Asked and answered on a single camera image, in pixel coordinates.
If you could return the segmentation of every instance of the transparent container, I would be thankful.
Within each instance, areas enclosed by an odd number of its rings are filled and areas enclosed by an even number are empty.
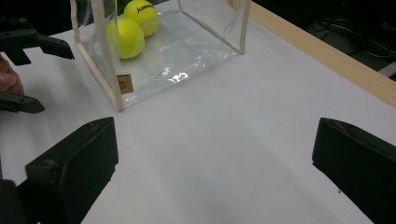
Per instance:
[[[130,0],[70,1],[75,43],[118,111],[245,52],[251,0],[148,0],[159,26],[131,59],[107,29]]]

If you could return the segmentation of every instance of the human hand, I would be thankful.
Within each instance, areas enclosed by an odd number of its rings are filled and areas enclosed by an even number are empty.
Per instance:
[[[0,54],[0,91],[24,95],[20,76]]]

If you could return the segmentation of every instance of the white surface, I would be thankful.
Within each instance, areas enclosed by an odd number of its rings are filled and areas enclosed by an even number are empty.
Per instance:
[[[247,53],[117,113],[73,45],[16,67],[46,111],[0,112],[4,178],[86,122],[114,117],[120,163],[83,223],[372,223],[312,165],[318,120],[396,145],[395,109],[251,21]]]

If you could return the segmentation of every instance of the tennis ball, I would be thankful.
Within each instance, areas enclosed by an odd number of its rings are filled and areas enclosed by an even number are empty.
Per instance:
[[[136,57],[145,47],[145,37],[140,26],[131,20],[119,18],[116,23],[112,21],[107,26],[108,38],[111,43],[120,45],[120,58],[129,59]]]
[[[135,21],[142,27],[145,37],[153,35],[158,28],[160,18],[155,7],[145,0],[133,0],[124,9],[124,18]]]

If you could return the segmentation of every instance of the sticker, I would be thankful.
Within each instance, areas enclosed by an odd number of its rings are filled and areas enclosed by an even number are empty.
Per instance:
[[[131,75],[120,75],[117,76],[117,79],[119,80],[121,94],[134,91],[134,85],[132,85]]]

